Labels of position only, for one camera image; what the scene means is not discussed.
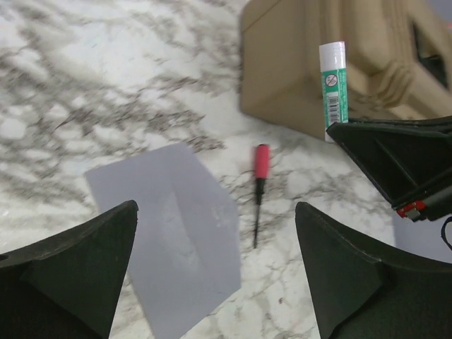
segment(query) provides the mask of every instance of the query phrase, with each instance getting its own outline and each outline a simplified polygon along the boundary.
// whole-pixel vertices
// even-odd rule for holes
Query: marble countertop
[[[336,145],[238,110],[245,3],[0,3],[0,253],[97,215],[85,171],[185,142],[237,201],[242,250],[242,289],[185,338],[319,338],[295,204],[392,244],[390,208]],[[262,142],[273,157],[253,250]],[[111,338],[153,338],[128,278]]]

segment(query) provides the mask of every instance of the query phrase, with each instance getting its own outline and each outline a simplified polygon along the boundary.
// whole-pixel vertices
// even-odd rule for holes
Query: green label
[[[323,72],[322,91],[325,129],[335,122],[348,122],[347,70]]]

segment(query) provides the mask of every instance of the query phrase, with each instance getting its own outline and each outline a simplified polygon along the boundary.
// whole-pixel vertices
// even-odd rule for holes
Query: small screwdriver
[[[268,176],[270,165],[270,147],[261,144],[256,148],[256,159],[254,160],[254,178],[256,180],[256,224],[254,225],[254,248],[257,247],[257,233],[259,229],[259,215],[261,214],[262,196]]]

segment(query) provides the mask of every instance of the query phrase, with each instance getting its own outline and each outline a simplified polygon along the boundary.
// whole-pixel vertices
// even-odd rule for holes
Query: cardboard box
[[[319,46],[345,41],[350,117],[431,119],[452,107],[452,38],[426,0],[251,0],[243,112],[324,138]]]

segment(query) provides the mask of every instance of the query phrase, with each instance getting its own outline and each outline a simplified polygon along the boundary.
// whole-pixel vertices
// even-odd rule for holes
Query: red screwdriver handle
[[[256,179],[267,179],[270,166],[270,147],[261,144],[256,148],[256,160],[254,163],[254,176]]]

